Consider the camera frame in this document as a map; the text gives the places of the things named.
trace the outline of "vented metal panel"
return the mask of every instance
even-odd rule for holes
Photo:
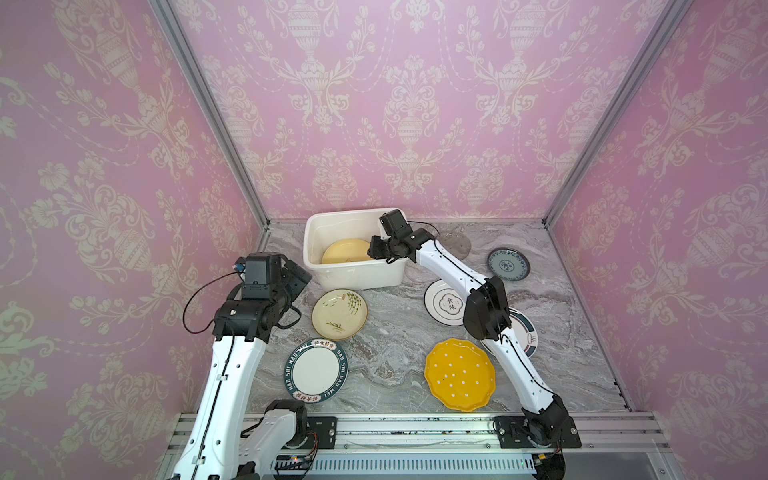
[[[285,466],[290,462],[277,462]],[[510,475],[536,473],[531,454],[319,453],[312,475]],[[293,475],[283,472],[282,475]]]

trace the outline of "white plate with black rim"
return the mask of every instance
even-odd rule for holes
[[[424,292],[424,306],[429,315],[443,325],[464,325],[464,300],[443,280],[438,280],[427,287]],[[509,319],[525,355],[533,355],[538,346],[538,333],[533,323],[522,312],[515,309],[509,309]]]
[[[291,353],[283,370],[288,393],[305,403],[323,402],[344,385],[349,361],[336,342],[314,339],[299,345]]]

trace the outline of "plate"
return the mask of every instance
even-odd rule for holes
[[[349,363],[341,345],[314,339],[302,343],[291,353],[283,370],[283,380],[294,399],[318,403],[339,391],[348,371]]]
[[[446,282],[438,280],[427,287],[424,306],[429,315],[443,325],[464,326],[464,301]],[[509,319],[525,355],[533,355],[538,346],[536,327],[519,310],[509,309]]]
[[[504,280],[523,280],[531,272],[525,255],[511,248],[497,248],[488,255],[488,268]]]
[[[536,327],[522,312],[513,308],[509,309],[509,319],[512,320],[512,329],[515,331],[515,336],[518,337],[520,346],[523,347],[525,355],[530,357],[538,347]]]
[[[329,340],[346,340],[366,324],[368,305],[352,290],[331,290],[312,308],[312,326]]]
[[[444,325],[464,325],[464,300],[443,280],[427,287],[424,306],[433,319]]]
[[[461,232],[446,232],[438,235],[437,240],[451,255],[464,260],[472,249],[472,242]]]
[[[496,370],[488,355],[467,340],[449,339],[427,355],[429,391],[446,407],[472,412],[488,405],[496,391]]]
[[[368,256],[368,249],[370,246],[370,242],[366,242],[359,238],[339,240],[332,243],[331,246],[326,249],[325,253],[323,253],[323,259],[320,262],[327,264],[373,260],[373,258]]]

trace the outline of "black mounting plate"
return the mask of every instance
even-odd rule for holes
[[[319,450],[333,450],[336,447],[336,417],[308,417],[310,432],[317,435]]]
[[[493,418],[493,427],[498,437],[498,443],[503,449],[536,449],[538,445],[534,445],[528,440],[528,434],[525,432],[523,426],[525,417],[520,416],[499,416]],[[562,449],[580,449],[581,439],[578,436],[576,430],[576,424],[571,417],[568,417],[568,421],[563,425],[563,429],[560,434],[560,447]]]

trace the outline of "white plastic tub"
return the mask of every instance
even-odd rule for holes
[[[312,215],[304,229],[304,265],[313,279],[327,292],[337,288],[364,290],[402,283],[408,259],[401,258],[387,265],[386,260],[329,263],[323,265],[323,253],[332,243],[346,238],[359,238],[366,242],[371,236],[385,237],[379,217],[393,208],[351,210]]]

